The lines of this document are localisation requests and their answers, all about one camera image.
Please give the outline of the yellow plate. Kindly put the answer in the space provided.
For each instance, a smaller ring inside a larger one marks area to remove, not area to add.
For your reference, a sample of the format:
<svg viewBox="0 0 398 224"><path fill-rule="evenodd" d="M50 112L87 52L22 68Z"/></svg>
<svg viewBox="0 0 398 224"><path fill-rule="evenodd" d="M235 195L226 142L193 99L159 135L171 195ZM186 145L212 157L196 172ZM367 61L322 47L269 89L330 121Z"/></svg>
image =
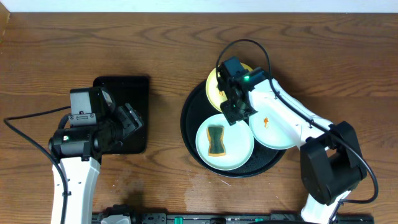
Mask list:
<svg viewBox="0 0 398 224"><path fill-rule="evenodd" d="M216 73L216 69L213 69L206 80L206 95L210 104L219 112L223 112L221 104L225 101L230 100L224 91L218 89L218 79L220 77L220 71ZM232 86L231 91L235 91L236 102L234 106L242 106L242 114L249 117L256 113L256 110L249 104L248 93L244 92L241 86Z"/></svg>

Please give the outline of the light blue plate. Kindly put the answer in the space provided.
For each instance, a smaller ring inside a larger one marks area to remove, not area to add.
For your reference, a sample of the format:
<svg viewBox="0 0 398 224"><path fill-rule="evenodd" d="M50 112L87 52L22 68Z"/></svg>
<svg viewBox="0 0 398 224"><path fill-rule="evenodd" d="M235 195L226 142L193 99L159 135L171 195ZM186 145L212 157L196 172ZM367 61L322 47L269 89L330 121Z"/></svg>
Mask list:
<svg viewBox="0 0 398 224"><path fill-rule="evenodd" d="M211 157L208 155L209 141L206 130L209 126L224 127L225 156ZM196 133L195 146L200 158L210 167L218 170L233 170L249 160L254 150L254 136L244 121L229 125L223 114L216 114L207 118L200 125Z"/></svg>

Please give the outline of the orange green sponge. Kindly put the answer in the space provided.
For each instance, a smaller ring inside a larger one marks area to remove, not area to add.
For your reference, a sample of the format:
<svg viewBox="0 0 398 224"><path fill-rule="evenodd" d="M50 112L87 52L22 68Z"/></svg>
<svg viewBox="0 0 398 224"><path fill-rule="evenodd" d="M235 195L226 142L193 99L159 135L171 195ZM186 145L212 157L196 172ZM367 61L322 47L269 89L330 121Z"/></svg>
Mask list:
<svg viewBox="0 0 398 224"><path fill-rule="evenodd" d="M225 156L226 148L223 144L224 127L209 126L206 133L209 141L208 155L211 157Z"/></svg>

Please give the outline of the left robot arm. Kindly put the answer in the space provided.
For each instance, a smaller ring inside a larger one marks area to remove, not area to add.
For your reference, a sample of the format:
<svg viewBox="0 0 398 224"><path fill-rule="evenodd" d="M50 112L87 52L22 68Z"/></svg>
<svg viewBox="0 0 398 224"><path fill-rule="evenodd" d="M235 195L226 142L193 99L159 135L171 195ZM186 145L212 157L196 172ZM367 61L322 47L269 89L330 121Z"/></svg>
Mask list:
<svg viewBox="0 0 398 224"><path fill-rule="evenodd" d="M52 223L91 223L103 154L123 146L144 125L129 103L118 106L104 87L70 91L71 112L49 139L53 165Z"/></svg>

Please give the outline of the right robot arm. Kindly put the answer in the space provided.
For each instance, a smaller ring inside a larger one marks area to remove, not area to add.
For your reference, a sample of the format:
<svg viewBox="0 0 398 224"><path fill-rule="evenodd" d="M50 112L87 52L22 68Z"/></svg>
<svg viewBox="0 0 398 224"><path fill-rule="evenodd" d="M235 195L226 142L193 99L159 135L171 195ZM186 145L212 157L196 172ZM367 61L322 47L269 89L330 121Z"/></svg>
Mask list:
<svg viewBox="0 0 398 224"><path fill-rule="evenodd" d="M300 150L300 172L308 198L301 217L309 223L332 223L347 196L367 176L354 128L343 121L333 124L291 97L261 67L245 69L237 60L215 68L217 88L226 100L220 104L229 124L253 121L252 133L272 148L270 129L259 129L259 116L280 130Z"/></svg>

